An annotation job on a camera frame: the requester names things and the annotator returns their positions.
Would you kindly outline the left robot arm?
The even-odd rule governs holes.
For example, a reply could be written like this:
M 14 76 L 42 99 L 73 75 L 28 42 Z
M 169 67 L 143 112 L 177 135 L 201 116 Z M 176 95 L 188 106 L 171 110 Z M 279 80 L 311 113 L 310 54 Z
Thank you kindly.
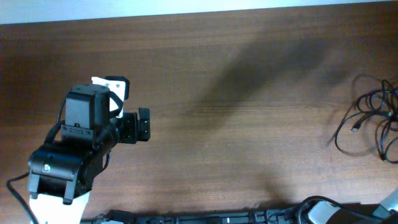
M 36 223 L 80 223 L 112 148 L 150 139 L 149 109 L 122 108 L 122 99 L 106 86 L 75 85 L 68 92 L 65 119 L 29 159 L 29 205 Z

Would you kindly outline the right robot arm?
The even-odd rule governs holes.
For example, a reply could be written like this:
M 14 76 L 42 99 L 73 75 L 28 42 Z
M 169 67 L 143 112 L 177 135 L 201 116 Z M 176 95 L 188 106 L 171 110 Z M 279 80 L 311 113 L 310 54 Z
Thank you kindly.
M 341 204 L 324 196 L 311 196 L 295 209 L 297 223 L 397 223 L 397 190 L 378 204 Z

